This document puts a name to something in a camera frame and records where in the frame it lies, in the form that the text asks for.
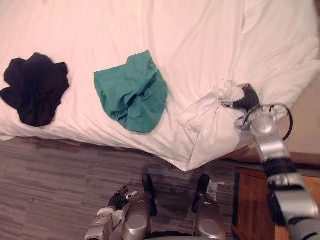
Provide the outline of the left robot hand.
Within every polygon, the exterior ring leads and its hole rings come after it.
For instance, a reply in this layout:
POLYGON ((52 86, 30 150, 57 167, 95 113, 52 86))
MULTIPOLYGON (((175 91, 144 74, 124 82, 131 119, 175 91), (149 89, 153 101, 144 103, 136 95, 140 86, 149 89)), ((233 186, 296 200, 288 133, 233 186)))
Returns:
POLYGON ((109 200, 108 207, 115 211, 122 210, 129 201, 138 195, 137 191, 129 192, 126 185, 122 186, 109 200))

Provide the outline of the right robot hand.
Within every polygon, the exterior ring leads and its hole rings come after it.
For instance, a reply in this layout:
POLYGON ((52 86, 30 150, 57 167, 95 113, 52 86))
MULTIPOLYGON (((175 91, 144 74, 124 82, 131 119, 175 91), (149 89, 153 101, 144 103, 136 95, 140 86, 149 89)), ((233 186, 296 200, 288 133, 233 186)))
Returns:
POLYGON ((258 94, 251 84, 241 84, 237 87, 241 88, 241 90, 243 91, 243 98, 233 102, 222 101, 221 105, 223 107, 236 110, 245 110, 246 112, 249 112, 250 110, 260 106, 258 94))

